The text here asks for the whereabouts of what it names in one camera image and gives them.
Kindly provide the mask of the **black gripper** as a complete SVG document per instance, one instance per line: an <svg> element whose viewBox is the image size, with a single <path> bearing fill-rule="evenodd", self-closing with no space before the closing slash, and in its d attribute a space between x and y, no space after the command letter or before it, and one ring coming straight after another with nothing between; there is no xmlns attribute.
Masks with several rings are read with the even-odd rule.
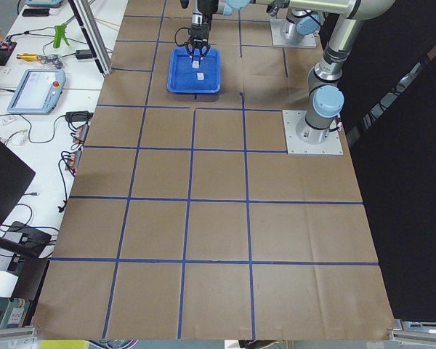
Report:
<svg viewBox="0 0 436 349"><path fill-rule="evenodd" d="M219 0L197 0L196 4L202 15L214 15L218 11Z"/></svg>
<svg viewBox="0 0 436 349"><path fill-rule="evenodd" d="M184 43L184 46L192 62L194 61L195 51L198 51L201 59L204 59L209 53L211 48L209 32L209 23L192 24L188 29L189 39Z"/></svg>

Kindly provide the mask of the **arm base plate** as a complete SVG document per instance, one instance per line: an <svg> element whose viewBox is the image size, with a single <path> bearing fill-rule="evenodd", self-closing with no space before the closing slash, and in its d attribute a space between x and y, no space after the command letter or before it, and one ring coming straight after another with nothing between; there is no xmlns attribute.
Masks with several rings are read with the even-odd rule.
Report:
<svg viewBox="0 0 436 349"><path fill-rule="evenodd" d="M335 121L328 129L317 130L305 120L306 111L282 110L288 155L342 156L344 154Z"/></svg>
<svg viewBox="0 0 436 349"><path fill-rule="evenodd" d="M274 47L314 49L317 46L314 32L318 24L310 17L297 18L294 23L287 19L273 19L270 29Z"/></svg>

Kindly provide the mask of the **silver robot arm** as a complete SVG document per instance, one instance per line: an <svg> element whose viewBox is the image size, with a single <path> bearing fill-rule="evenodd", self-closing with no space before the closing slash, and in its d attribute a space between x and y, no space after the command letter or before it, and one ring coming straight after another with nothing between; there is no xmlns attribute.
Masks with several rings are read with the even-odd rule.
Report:
<svg viewBox="0 0 436 349"><path fill-rule="evenodd" d="M331 123L344 105L344 95L337 87L342 77L342 66L367 20L383 15L393 1L227 1L231 9L242 9L249 4L267 6L267 13L275 15L279 9L291 8L338 14L334 31L323 52L323 58L310 70L307 81L310 104L305 117L296 125L300 140L311 145L323 143Z"/></svg>
<svg viewBox="0 0 436 349"><path fill-rule="evenodd" d="M210 9L196 7L193 10L191 25L184 28L188 39L182 43L177 42L176 45L184 48L193 59L205 58L211 50L209 35L212 19ZM285 18L270 20L272 45L280 48L315 48L315 33L320 27L317 13L312 10L289 8Z"/></svg>

